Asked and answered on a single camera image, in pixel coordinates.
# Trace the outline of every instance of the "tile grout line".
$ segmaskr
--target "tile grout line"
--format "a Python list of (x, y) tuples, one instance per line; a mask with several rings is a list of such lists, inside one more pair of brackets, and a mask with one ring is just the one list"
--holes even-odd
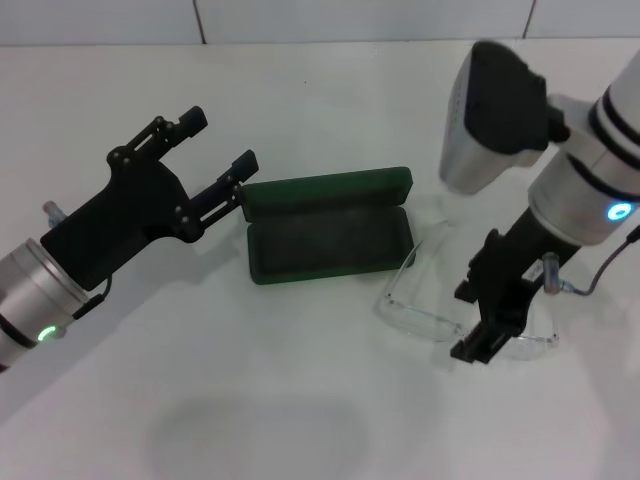
[(529, 16), (527, 17), (527, 23), (524, 26), (524, 32), (522, 32), (522, 38), (523, 39), (527, 38), (527, 34), (529, 33), (529, 26), (531, 25), (531, 19), (533, 18), (533, 11), (536, 9), (536, 3), (538, 3), (538, 0), (533, 0), (533, 2), (531, 3), (531, 10), (529, 10)]
[(200, 32), (200, 40), (203, 45), (207, 44), (207, 39), (204, 36), (204, 29), (202, 28), (202, 19), (200, 18), (200, 10), (198, 10), (198, 0), (193, 0), (193, 10), (196, 14), (196, 21), (198, 22), (198, 31)]

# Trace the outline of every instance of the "white tile wall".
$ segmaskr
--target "white tile wall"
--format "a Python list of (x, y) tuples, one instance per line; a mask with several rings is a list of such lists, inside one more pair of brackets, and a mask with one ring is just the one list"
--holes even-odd
[(638, 37), (640, 0), (538, 0), (531, 37)]
[(191, 43), (192, 0), (0, 0), (0, 45)]
[(207, 43), (520, 37), (532, 0), (197, 0)]

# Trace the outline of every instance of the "blue led light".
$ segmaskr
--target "blue led light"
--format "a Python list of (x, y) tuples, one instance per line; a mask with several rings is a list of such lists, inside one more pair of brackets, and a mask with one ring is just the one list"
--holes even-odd
[(633, 207), (629, 203), (616, 203), (607, 212), (607, 217), (609, 220), (617, 222), (618, 220), (622, 220), (629, 216)]

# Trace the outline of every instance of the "white tabletop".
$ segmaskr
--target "white tabletop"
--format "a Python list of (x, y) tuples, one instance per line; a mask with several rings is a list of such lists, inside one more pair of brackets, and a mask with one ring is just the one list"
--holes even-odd
[[(73, 211), (98, 192), (112, 148), (193, 105), (209, 127), (165, 160), (187, 191), (247, 148), (252, 181), (407, 165), (417, 224), (443, 191), (470, 45), (0, 49), (0, 252), (45, 233), (46, 200)], [(551, 91), (595, 99), (640, 40), (511, 46)], [(513, 190), (514, 215), (541, 167), (491, 187)], [(636, 222), (565, 275), (586, 284)], [(554, 299), (558, 349), (483, 366), (435, 362), (384, 323), (389, 273), (254, 285), (245, 230), (234, 212), (194, 246), (151, 245), (98, 311), (0, 377), (3, 480), (640, 477), (637, 250), (592, 298)]]

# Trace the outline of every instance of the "green led light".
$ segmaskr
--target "green led light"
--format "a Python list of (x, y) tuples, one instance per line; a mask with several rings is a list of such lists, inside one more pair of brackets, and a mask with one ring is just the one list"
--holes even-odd
[(56, 331), (56, 327), (53, 327), (53, 326), (45, 328), (43, 331), (40, 332), (40, 335), (38, 335), (38, 341), (41, 342), (42, 340), (47, 338), (47, 336), (49, 336), (55, 331)]

